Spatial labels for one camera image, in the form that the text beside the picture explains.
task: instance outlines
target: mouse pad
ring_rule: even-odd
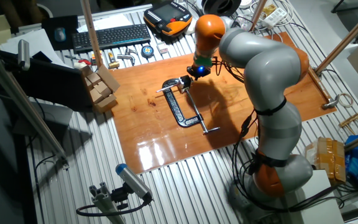
[[[64,42],[57,42],[55,40],[55,29],[62,27],[65,29],[66,40]],[[70,50],[73,49],[72,34],[76,34],[78,28],[77,16],[63,16],[50,18],[42,22],[42,28],[45,29],[49,41],[54,50]]]

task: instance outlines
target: orange controller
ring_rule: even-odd
[[[144,21],[169,37],[182,34],[190,25],[191,13],[181,5],[165,1],[144,12]]]

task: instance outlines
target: computer mouse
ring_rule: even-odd
[[[58,27],[55,29],[55,40],[57,42],[66,41],[66,30],[62,27]]]

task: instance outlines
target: wooden block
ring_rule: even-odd
[[[113,94],[111,94],[106,99],[95,105],[95,107],[100,113],[104,113],[117,104],[116,99],[117,98]]]
[[[103,100],[103,96],[95,88],[89,92],[91,93],[93,103],[96,104]]]
[[[92,73],[91,75],[88,75],[86,77],[93,86],[96,86],[102,79],[100,79],[100,76],[97,73]]]
[[[93,88],[92,83],[87,78],[85,78],[85,82],[86,82],[86,86],[88,87],[88,89],[92,90],[92,88]]]
[[[103,98],[107,98],[111,94],[111,90],[104,84],[104,82],[99,82],[94,88],[102,94]]]

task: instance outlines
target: power strip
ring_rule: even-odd
[[[277,8],[274,10],[266,19],[262,21],[262,25],[267,29],[273,28],[278,22],[280,22],[285,16],[287,12],[282,8]]]

